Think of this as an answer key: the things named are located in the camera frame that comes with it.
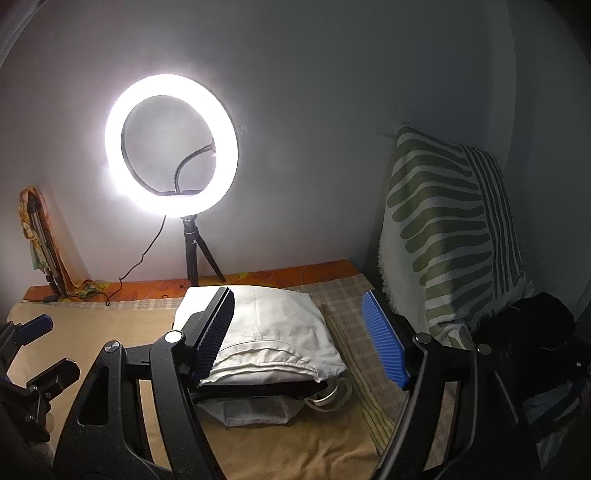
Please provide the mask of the colourful hanging cloth bundle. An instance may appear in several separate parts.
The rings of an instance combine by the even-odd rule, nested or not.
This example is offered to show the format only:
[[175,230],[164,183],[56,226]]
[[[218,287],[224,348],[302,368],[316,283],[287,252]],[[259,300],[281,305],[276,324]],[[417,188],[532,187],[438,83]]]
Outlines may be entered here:
[[58,299],[90,300],[104,294],[106,286],[89,279],[73,280],[52,234],[45,202],[33,186],[19,194],[19,217],[24,237],[29,241],[32,266],[43,273]]

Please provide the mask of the checked beige blanket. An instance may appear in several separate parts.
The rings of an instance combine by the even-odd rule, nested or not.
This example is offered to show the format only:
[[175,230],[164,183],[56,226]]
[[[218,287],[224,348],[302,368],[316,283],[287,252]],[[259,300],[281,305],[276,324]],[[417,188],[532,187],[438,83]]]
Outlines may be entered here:
[[[362,297],[369,290],[370,282],[362,274],[301,287],[301,291],[310,294],[320,307],[339,353],[349,367],[349,378],[353,383],[352,398],[360,401],[363,419],[380,458],[394,434],[394,423],[401,413],[406,394],[386,378],[363,322]],[[180,303],[178,298],[168,298],[115,302],[110,306],[130,310],[171,309],[175,312]],[[110,307],[94,302],[50,303],[71,304],[90,308]]]

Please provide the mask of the black tripod stand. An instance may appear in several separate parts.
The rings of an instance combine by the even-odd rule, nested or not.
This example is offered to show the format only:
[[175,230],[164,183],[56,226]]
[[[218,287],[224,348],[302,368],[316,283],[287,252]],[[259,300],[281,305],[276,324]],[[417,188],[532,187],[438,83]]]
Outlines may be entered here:
[[202,253],[218,281],[225,283],[226,279],[197,227],[197,215],[183,216],[181,221],[184,236],[185,265],[190,286],[197,287],[199,285],[197,251]]

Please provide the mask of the white small garment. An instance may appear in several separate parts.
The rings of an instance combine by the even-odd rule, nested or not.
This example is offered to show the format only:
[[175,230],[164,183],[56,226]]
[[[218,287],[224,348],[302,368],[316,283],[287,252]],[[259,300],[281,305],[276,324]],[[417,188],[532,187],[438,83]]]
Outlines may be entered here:
[[307,293],[235,285],[235,313],[202,385],[262,385],[338,377],[346,364]]

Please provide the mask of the beige bed blanket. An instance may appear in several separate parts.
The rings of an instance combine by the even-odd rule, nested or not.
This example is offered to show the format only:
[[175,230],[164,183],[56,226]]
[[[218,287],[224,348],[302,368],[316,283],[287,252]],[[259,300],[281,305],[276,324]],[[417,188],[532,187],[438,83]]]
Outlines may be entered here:
[[[9,377],[19,385],[62,358],[75,361],[86,375],[108,341],[150,344],[174,320],[171,309],[23,302],[12,307],[8,319],[26,323],[40,314],[49,315],[54,327],[17,354]],[[304,408],[287,425],[228,428],[206,413],[199,419],[229,479],[368,479],[379,461],[356,398],[330,413]]]

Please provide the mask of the green striped white pillow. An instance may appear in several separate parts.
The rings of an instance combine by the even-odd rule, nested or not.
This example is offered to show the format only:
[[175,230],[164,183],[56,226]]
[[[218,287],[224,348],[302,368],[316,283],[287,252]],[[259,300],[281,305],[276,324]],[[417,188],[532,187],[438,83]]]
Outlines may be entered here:
[[531,295],[493,155],[401,126],[379,267],[390,308],[456,348],[472,348],[481,320]]

